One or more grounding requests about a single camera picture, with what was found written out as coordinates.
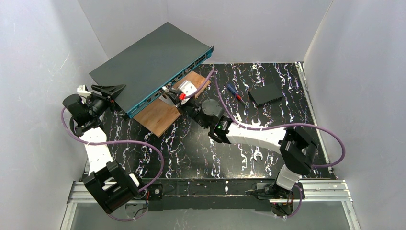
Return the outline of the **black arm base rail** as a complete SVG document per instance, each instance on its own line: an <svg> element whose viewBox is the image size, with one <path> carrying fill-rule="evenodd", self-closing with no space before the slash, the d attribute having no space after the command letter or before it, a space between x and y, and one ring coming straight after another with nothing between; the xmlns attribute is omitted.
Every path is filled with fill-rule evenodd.
<svg viewBox="0 0 406 230"><path fill-rule="evenodd" d="M251 209L270 211L270 201L248 194L273 179L159 179L149 190L149 211Z"/></svg>

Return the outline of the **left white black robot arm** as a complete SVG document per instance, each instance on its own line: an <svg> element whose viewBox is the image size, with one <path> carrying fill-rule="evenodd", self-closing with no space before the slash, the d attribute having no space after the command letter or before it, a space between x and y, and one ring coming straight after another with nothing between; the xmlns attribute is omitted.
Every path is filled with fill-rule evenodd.
<svg viewBox="0 0 406 230"><path fill-rule="evenodd" d="M112 158L100 119L107 109L118 110L115 99L125 85L91 88L88 91L85 85L79 86L78 92L66 97L62 104L71 113L68 130L84 141L88 156L89 175L83 183L105 213L111 214L131 199L141 198L144 183Z"/></svg>

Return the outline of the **dark teal network switch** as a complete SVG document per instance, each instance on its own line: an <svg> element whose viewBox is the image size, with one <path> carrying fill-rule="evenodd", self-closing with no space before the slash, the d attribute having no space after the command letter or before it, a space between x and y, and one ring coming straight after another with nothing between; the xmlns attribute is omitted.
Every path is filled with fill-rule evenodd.
<svg viewBox="0 0 406 230"><path fill-rule="evenodd" d="M133 118L213 53L208 46L166 22L90 72L100 86L125 88L115 98L125 120Z"/></svg>

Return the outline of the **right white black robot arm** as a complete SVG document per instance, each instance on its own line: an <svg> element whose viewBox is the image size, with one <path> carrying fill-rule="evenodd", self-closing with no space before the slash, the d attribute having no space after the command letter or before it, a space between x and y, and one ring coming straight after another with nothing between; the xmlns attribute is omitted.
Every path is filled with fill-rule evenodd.
<svg viewBox="0 0 406 230"><path fill-rule="evenodd" d="M193 98L179 99L175 106L201 127L217 143L246 144L272 150L280 154L284 165L271 189L266 193L290 191L299 180L311 172L318 149L313 138L301 126L267 129L263 126L238 124L225 116L219 102L208 99L197 104Z"/></svg>

